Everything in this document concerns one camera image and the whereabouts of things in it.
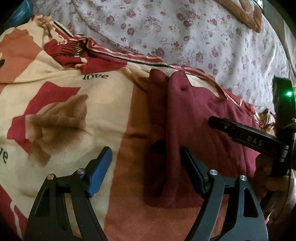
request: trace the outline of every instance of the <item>folded maroon fabric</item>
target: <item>folded maroon fabric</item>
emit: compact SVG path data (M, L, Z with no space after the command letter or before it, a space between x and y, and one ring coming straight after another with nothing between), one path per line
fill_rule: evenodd
M201 206L203 199L194 192L181 164L181 147L190 148L197 159L223 176L246 175L251 181L258 152L233 142L207 123L209 117L217 116L259 128L251 112L206 88L192 86L183 71L169 78L157 69L150 71L148 105L152 126L145 147L147 204L164 208Z

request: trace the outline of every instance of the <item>green led light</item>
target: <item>green led light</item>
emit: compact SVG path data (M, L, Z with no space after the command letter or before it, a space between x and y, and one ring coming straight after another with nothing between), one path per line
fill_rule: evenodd
M293 94L293 92L292 92L292 91L288 91L288 92L286 93L286 96L289 96L289 97L291 97L291 96L292 96L292 94Z

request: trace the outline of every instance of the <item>orange fabric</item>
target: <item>orange fabric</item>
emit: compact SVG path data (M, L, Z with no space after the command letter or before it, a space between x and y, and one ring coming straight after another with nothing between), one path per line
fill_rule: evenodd
M26 29L15 28L10 34L5 35L0 42L1 59L5 60L5 64L0 68L0 83L13 83L41 50Z
M153 208L143 201L144 146L150 121L147 95L134 85L131 112L111 186L104 232L109 240L184 240L200 208ZM213 237L220 234L227 205L223 204Z

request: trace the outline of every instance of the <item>blanket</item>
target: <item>blanket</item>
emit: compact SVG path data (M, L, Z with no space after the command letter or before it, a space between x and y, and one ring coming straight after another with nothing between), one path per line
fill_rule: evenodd
M255 120L264 123L250 105L230 96L202 70L106 49L87 36L73 36L50 17L37 16L6 30L0 36L0 56L0 212L20 237L45 177L72 174L104 146L111 147L113 159L91 204L108 239L186 237L199 208L154 208L143 200L151 69L167 76L181 70L192 85L250 108ZM71 207L68 195L66 203ZM226 205L214 235L225 211ZM68 212L79 236L73 210Z

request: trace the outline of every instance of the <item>bed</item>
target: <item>bed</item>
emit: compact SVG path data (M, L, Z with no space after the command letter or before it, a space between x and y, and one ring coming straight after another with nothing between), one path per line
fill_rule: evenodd
M200 68L258 112L273 111L272 77L289 77L289 68L266 18L258 34L213 0L172 2L50 0L33 7L107 48Z

